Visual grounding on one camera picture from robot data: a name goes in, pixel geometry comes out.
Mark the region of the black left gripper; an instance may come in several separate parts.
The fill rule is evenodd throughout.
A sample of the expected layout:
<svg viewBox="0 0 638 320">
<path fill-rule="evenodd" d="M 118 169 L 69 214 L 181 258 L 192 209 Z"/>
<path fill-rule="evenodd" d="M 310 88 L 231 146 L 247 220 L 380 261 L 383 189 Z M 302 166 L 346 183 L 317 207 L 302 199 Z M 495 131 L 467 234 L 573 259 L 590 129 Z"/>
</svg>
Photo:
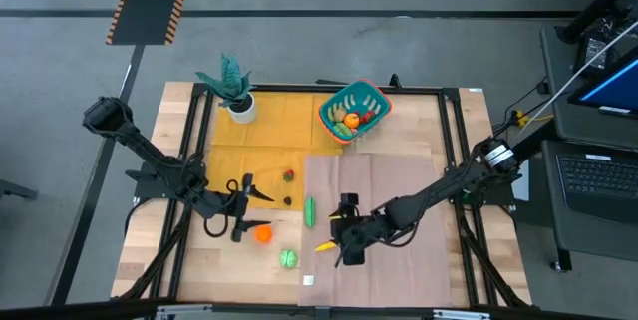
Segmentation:
<svg viewBox="0 0 638 320">
<path fill-rule="evenodd" d="M 270 224 L 270 221 L 243 219 L 248 207 L 249 195 L 265 201 L 274 201 L 273 198 L 265 195 L 259 191 L 255 185 L 252 185 L 252 180 L 253 175 L 251 173 L 246 173 L 241 182 L 232 179 L 226 184 L 228 193 L 221 193 L 219 195 L 222 199 L 221 213 L 224 215 L 224 226 L 222 231 L 220 233 L 216 233 L 214 237 L 220 237 L 227 232 L 229 218 L 231 216 L 235 218 L 235 224 L 230 234 L 232 241 L 240 241 L 242 234 L 252 227 Z"/>
</svg>

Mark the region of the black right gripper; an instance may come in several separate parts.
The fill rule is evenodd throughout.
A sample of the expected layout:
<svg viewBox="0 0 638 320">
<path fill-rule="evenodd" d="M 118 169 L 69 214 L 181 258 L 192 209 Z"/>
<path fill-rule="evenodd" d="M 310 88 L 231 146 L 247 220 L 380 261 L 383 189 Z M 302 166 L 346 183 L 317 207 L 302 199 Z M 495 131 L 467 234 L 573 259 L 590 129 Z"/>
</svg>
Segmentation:
<svg viewBox="0 0 638 320">
<path fill-rule="evenodd" d="M 342 219 L 330 220 L 331 241 L 339 247 L 336 266 L 362 265 L 365 249 L 379 241 L 381 230 L 372 215 L 361 215 L 357 193 L 341 193 L 337 209 L 330 215 Z"/>
</svg>

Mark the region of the pale pink cloth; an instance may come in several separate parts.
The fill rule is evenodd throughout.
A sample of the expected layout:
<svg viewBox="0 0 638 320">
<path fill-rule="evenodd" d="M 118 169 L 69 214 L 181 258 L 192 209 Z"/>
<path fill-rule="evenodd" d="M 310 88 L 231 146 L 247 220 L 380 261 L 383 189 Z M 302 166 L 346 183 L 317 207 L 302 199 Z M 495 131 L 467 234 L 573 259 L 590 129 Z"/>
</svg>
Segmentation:
<svg viewBox="0 0 638 320">
<path fill-rule="evenodd" d="M 402 248 L 373 245 L 362 265 L 336 266 L 336 248 L 316 252 L 328 241 L 329 214 L 341 193 L 357 193 L 359 209 L 412 195 L 437 180 L 430 159 L 404 155 L 311 156 L 305 161 L 304 191 L 316 202 L 316 223 L 302 233 L 301 306 L 434 307 L 452 304 L 445 215 L 441 206 L 426 211 L 413 241 Z M 312 286 L 303 276 L 313 275 Z"/>
</svg>

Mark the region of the yellow cloth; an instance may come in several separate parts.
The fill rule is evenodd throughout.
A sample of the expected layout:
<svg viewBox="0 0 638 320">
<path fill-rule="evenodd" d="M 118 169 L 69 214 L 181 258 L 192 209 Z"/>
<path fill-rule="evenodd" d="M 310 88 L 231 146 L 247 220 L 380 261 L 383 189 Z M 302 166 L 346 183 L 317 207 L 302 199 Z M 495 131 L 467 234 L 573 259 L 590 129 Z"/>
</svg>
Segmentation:
<svg viewBox="0 0 638 320">
<path fill-rule="evenodd" d="M 226 108 L 214 117 L 207 163 L 208 189 L 224 192 L 229 180 L 253 175 L 257 189 L 273 202 L 252 198 L 251 207 L 302 210 L 305 161 L 309 156 L 338 156 L 342 145 L 324 130 L 319 107 L 327 94 L 256 92 L 256 119 L 239 124 Z M 283 174 L 292 169 L 294 180 Z M 290 206 L 283 199 L 292 199 Z"/>
</svg>

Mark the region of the teal basket orange rim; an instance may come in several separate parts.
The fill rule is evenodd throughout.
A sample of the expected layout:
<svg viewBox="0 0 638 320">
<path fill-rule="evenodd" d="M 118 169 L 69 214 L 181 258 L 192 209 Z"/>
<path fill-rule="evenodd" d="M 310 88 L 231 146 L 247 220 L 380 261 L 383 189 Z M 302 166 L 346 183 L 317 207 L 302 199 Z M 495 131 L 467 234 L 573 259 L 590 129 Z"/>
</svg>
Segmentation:
<svg viewBox="0 0 638 320">
<path fill-rule="evenodd" d="M 349 138 L 340 137 L 334 130 L 334 123 L 331 120 L 330 109 L 334 105 L 343 106 L 347 112 L 356 113 L 361 118 L 366 112 L 373 111 L 376 118 L 367 125 L 359 124 L 356 128 L 359 133 Z M 347 145 L 356 138 L 370 131 L 393 109 L 390 99 L 372 82 L 366 79 L 357 80 L 351 83 L 324 102 L 318 110 L 319 120 L 325 131 L 338 143 Z"/>
</svg>

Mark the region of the artificial plant white pot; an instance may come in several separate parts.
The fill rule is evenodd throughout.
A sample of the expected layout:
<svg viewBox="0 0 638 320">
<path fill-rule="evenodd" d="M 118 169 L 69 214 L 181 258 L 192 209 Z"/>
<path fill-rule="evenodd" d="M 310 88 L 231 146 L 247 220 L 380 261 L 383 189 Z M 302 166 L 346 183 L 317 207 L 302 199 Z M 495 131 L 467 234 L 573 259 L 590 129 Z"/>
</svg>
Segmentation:
<svg viewBox="0 0 638 320">
<path fill-rule="evenodd" d="M 230 116 L 239 124 L 249 124 L 256 119 L 256 101 L 251 90 L 250 73 L 241 72 L 238 60 L 222 54 L 219 79 L 205 72 L 196 72 L 197 77 L 207 84 L 209 89 L 220 98 L 218 104 L 228 109 Z"/>
</svg>

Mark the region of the black overhead crossbar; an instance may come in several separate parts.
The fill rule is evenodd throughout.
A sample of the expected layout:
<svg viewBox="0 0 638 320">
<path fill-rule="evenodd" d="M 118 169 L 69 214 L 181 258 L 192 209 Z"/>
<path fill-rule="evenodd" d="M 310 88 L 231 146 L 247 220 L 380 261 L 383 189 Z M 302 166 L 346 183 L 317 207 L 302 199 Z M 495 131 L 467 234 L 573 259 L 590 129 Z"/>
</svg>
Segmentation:
<svg viewBox="0 0 638 320">
<path fill-rule="evenodd" d="M 188 313 L 286 314 L 330 320 L 336 315 L 420 317 L 433 320 L 434 309 L 488 313 L 491 320 L 617 320 L 607 317 L 545 311 L 535 307 L 497 307 L 479 305 L 452 308 L 360 308 L 328 306 L 292 306 L 268 304 L 189 303 L 169 298 L 111 300 L 106 302 L 64 304 L 0 310 L 0 320 L 134 320 L 136 318 Z"/>
</svg>

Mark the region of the black striped-edge floor mat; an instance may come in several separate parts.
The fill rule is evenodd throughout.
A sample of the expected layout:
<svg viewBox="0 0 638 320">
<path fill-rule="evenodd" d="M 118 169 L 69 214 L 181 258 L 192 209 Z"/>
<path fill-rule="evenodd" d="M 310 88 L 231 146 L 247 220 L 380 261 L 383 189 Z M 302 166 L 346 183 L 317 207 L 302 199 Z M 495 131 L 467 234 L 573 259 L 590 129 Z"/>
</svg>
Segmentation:
<svg viewBox="0 0 638 320">
<path fill-rule="evenodd" d="M 171 45 L 184 0 L 120 0 L 107 45 Z"/>
</svg>

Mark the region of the grey furniture leg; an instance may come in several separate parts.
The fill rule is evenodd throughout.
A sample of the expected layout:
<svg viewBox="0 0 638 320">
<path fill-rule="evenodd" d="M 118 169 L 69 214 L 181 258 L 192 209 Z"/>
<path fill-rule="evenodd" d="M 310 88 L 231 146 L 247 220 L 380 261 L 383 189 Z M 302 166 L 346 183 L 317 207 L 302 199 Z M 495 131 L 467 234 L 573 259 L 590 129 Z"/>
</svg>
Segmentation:
<svg viewBox="0 0 638 320">
<path fill-rule="evenodd" d="M 38 195 L 38 191 L 8 180 L 0 179 L 0 199 L 5 195 L 14 195 L 24 199 L 35 199 Z"/>
</svg>

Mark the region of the black laptop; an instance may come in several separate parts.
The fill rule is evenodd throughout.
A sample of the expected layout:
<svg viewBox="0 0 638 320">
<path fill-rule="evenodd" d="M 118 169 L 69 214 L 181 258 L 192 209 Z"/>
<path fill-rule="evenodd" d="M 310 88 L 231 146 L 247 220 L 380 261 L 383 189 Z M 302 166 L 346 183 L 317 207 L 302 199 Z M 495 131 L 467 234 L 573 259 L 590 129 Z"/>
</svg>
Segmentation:
<svg viewBox="0 0 638 320">
<path fill-rule="evenodd" d="M 638 153 L 547 141 L 563 202 L 571 211 L 638 225 Z"/>
</svg>

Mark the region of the computer monitor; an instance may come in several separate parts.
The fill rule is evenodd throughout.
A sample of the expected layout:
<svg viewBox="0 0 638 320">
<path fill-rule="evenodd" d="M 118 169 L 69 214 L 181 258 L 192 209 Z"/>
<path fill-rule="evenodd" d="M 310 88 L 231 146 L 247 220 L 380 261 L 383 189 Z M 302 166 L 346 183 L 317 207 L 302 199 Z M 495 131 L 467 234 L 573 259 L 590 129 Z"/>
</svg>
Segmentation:
<svg viewBox="0 0 638 320">
<path fill-rule="evenodd" d="M 575 91 L 568 103 L 594 108 L 603 114 L 638 119 L 638 45 L 604 74 Z"/>
</svg>

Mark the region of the black power adapter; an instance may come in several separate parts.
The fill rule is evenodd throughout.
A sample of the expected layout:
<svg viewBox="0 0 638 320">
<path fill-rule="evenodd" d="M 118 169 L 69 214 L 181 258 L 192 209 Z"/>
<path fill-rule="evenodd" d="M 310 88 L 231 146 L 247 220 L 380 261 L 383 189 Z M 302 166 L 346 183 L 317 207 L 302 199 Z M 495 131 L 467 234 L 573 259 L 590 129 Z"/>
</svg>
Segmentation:
<svg viewBox="0 0 638 320">
<path fill-rule="evenodd" d="M 579 41 L 574 71 L 582 69 L 580 76 L 592 78 L 601 75 L 613 61 L 614 48 L 608 48 L 600 56 L 601 52 L 612 40 L 612 31 L 615 20 L 611 17 L 603 18 L 592 30 L 585 32 Z"/>
</svg>

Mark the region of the black metal stand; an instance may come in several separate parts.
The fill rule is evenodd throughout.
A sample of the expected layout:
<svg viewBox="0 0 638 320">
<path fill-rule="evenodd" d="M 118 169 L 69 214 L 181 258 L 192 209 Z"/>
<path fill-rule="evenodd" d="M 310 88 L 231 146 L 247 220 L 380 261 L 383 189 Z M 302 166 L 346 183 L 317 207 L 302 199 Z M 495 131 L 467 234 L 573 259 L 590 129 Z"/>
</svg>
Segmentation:
<svg viewBox="0 0 638 320">
<path fill-rule="evenodd" d="M 576 42 L 581 34 L 597 19 L 603 17 L 617 0 L 593 0 L 566 27 L 557 27 L 558 38 L 565 43 Z"/>
</svg>

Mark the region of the black aluminium table frame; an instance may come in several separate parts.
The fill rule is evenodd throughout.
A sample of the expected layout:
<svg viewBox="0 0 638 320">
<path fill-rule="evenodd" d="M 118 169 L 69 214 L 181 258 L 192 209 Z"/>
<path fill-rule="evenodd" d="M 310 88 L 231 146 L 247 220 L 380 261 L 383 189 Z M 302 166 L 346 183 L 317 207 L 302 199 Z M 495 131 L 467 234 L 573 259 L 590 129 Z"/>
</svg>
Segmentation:
<svg viewBox="0 0 638 320">
<path fill-rule="evenodd" d="M 180 147 L 183 126 L 189 107 L 190 94 L 194 83 L 168 82 L 165 84 L 154 126 L 152 143 L 163 152 L 173 155 Z M 338 91 L 337 86 L 325 85 L 257 85 L 255 92 L 300 93 L 327 99 Z M 343 148 L 345 154 L 374 153 L 393 155 L 390 140 L 400 141 L 401 155 L 429 158 L 439 176 L 447 166 L 446 148 L 442 131 L 437 95 L 408 93 L 421 91 L 443 91 L 443 88 L 404 87 L 404 93 L 390 94 L 396 91 L 391 87 L 381 87 L 389 94 L 393 110 L 386 119 L 396 121 L 391 135 L 385 131 L 370 131 L 361 141 L 355 141 Z M 446 107 L 451 128 L 451 139 L 456 160 L 461 162 L 461 136 L 456 126 L 456 116 L 462 112 L 469 146 L 483 140 L 491 132 L 485 96 L 482 89 L 460 88 L 458 104 L 461 111 L 454 111 L 453 89 L 447 89 Z M 119 266 L 113 282 L 111 296 L 122 295 L 134 285 L 157 254 L 160 235 L 163 230 L 168 200 L 151 199 L 132 215 L 124 240 Z M 453 307 L 470 305 L 468 286 L 465 279 L 463 256 L 456 224 L 455 211 L 450 203 L 441 203 L 433 210 L 445 225 L 449 270 L 445 278 L 450 280 L 450 296 Z M 482 226 L 487 252 L 493 265 L 523 301 L 531 303 L 527 278 L 523 268 L 514 222 L 500 207 L 485 205 L 481 210 Z M 177 300 L 198 302 L 229 302 L 240 304 L 297 305 L 302 288 L 300 270 L 285 270 L 275 264 L 279 251 L 283 248 L 301 246 L 302 213 L 294 210 L 275 210 L 255 208 L 248 210 L 252 215 L 274 216 L 275 233 L 284 232 L 275 237 L 274 245 L 257 245 L 254 240 L 242 240 L 234 243 L 228 235 L 217 240 L 208 237 L 202 228 L 202 218 L 195 214 L 191 217 L 180 278 L 177 286 Z M 143 298 L 172 296 L 169 293 L 170 277 L 174 265 L 175 249 L 168 257 L 159 282 L 159 295 L 149 295 L 145 290 Z M 245 262 L 240 255 L 263 255 L 273 265 L 261 263 L 260 259 L 249 256 Z M 472 255 L 473 272 L 476 281 L 478 300 L 487 304 L 487 290 L 480 264 Z"/>
</svg>

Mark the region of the silver bracket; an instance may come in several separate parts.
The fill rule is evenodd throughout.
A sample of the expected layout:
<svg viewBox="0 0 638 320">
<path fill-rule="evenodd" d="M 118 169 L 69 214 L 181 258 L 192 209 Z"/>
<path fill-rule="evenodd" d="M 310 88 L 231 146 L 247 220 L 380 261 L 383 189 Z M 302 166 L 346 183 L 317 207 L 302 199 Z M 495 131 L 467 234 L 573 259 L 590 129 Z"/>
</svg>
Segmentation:
<svg viewBox="0 0 638 320">
<path fill-rule="evenodd" d="M 491 317 L 482 312 L 434 309 L 433 320 L 491 320 Z"/>
</svg>

